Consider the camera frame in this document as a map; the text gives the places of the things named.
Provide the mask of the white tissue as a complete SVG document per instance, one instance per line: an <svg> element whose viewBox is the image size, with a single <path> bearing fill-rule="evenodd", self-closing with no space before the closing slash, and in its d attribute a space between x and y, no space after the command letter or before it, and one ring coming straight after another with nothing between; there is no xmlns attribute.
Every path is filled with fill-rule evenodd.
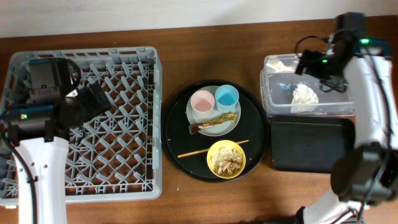
<svg viewBox="0 0 398 224"><path fill-rule="evenodd" d="M292 96L291 113L311 112L319 103L317 94L303 83L297 85Z"/></svg>

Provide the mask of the gold brown snack wrapper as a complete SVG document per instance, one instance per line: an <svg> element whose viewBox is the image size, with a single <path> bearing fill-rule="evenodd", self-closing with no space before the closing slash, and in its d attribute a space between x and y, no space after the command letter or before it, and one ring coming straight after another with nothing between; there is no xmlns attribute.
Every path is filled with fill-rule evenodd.
<svg viewBox="0 0 398 224"><path fill-rule="evenodd" d="M189 132L190 134L195 134L198 133L200 131L203 131L205 129L208 128L212 128L214 126L217 126L219 124L223 124L227 121L230 121L232 123L235 123L237 120L238 114L237 113L225 113L222 114L214 119L211 119L209 121L204 121L201 123L195 123L195 124L191 124L189 126Z"/></svg>

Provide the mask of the yellow bowl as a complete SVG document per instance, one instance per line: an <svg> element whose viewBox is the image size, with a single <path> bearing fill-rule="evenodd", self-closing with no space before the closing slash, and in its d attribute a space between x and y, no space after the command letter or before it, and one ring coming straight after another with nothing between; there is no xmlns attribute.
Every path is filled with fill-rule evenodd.
<svg viewBox="0 0 398 224"><path fill-rule="evenodd" d="M222 177L222 176L215 174L215 172L212 171L210 157L213 155L213 153L215 152L216 149L219 149L221 147L236 148L237 151L243 155L243 168L237 174L232 175L231 177ZM211 172L214 175L216 175L217 177L219 177L221 179L233 179L243 172L245 165L246 165L246 155L245 155L245 152L243 151L242 147L240 146L240 144L236 144L235 142L230 141L230 140L222 140L222 141L218 141L218 142L214 143L210 147L210 150L207 152L207 155L206 155L206 161L207 161L209 169L211 170Z"/></svg>

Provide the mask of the food scraps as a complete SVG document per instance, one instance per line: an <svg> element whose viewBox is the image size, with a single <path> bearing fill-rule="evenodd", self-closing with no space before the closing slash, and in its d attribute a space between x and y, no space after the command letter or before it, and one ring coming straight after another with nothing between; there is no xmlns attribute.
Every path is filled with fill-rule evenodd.
<svg viewBox="0 0 398 224"><path fill-rule="evenodd" d="M231 177L243 168L243 155L236 148L221 147L210 157L212 171L222 177Z"/></svg>

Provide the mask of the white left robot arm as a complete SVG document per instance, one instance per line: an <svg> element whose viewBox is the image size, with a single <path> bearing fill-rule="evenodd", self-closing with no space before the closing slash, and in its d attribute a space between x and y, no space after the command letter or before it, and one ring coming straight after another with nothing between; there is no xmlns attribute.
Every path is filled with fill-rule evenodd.
<svg viewBox="0 0 398 224"><path fill-rule="evenodd" d="M111 109L98 82L80 87L68 58L29 62L30 103L6 109L1 137L16 160L19 223L66 223L65 165L70 130Z"/></svg>

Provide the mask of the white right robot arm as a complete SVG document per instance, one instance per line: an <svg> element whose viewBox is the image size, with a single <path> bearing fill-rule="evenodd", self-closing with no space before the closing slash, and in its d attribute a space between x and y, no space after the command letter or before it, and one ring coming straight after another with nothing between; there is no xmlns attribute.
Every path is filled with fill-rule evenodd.
<svg viewBox="0 0 398 224"><path fill-rule="evenodd" d="M305 50L296 74L320 81L322 90L349 90L353 96L354 148L333 166L331 187L300 208L296 223L360 221L370 206L397 198L397 108L392 90L389 44L365 34L365 16L337 16L324 52Z"/></svg>

